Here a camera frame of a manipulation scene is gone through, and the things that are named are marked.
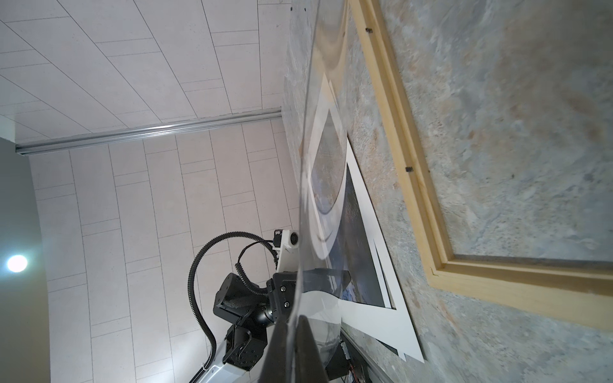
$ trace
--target silver metal trim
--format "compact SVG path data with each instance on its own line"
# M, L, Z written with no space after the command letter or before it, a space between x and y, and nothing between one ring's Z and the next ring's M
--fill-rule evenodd
M52 151L84 148L86 146L101 145L113 142L141 140L143 138L158 137L166 134L177 134L197 131L207 131L232 124L250 123L263 119L281 117L281 108L253 110L251 112L237 113L218 117L197 119L180 123L151 125L135 129L120 131L90 133L74 135L66 138L29 142L17 145L15 151L25 156L30 154L49 153Z

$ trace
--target cable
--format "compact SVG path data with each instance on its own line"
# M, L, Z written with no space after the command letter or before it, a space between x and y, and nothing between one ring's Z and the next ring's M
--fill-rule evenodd
M237 237L249 238L250 240L256 241L255 243L252 243L249 246L247 246L245 249L243 249L235 265L238 276L243 281L247 289L251 291L252 293L256 295L265 295L266 289L261 289L258 285L254 284L253 282L249 280L249 278L247 278L247 275L245 274L243 267L240 265L240 258L245 253L245 251L250 246L255 245L256 243L262 243L262 245L264 245L264 247L266 247L268 251L270 251L270 253L272 254L273 259L275 260L275 265L277 265L278 263L277 254L276 254L276 251L272 248L272 245L268 241L264 240L262 237L255 235L255 234L248 233L248 232L229 232L229 233L225 233L222 235L218 235L217 237L210 240L206 245L204 245L202 249L200 249L196 257L194 258L194 262L192 262L191 268L189 269L188 297L189 297L189 305L192 308L192 312L194 313L194 316L196 317L196 320L198 321L200 328L202 329L204 334L207 336L208 341L211 344L211 352L209 353L207 361L204 363L204 365L198 370L196 375L194 375L194 377L189 381L190 383L195 383L204 374L204 372L211 366L211 364L213 363L213 360L215 359L215 353L216 353L215 345L217 344L217 342L215 341L215 335L213 334L213 332L211 331L211 329L205 322L204 318L202 317L202 313L200 312L200 309L198 308L198 303L196 302L196 294L194 293L194 280L196 278L196 269L198 268L198 264L200 264L200 260L202 259L204 254L210 248L212 248L215 244L221 241L224 241L226 239L237 238Z

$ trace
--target bright round light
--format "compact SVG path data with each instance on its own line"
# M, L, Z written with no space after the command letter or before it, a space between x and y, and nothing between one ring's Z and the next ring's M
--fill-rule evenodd
M24 256L12 256L6 265L10 271L18 273L28 266L28 260Z

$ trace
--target gray wall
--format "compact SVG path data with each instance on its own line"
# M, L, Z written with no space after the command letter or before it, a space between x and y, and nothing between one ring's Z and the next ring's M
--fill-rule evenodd
M0 371L3 382L48 382L47 278L28 158L0 138ZM12 273L7 259L21 254L28 267Z
M455 253L613 261L612 3L379 1ZM292 2L297 170L313 3ZM343 123L426 362L348 332L399 382L607 381L611 333L427 284L352 22L348 40Z

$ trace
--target wooden frame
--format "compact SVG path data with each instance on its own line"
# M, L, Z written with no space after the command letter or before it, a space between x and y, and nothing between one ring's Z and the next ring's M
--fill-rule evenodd
M613 273L454 258L377 0L349 0L428 283L536 314L613 330Z

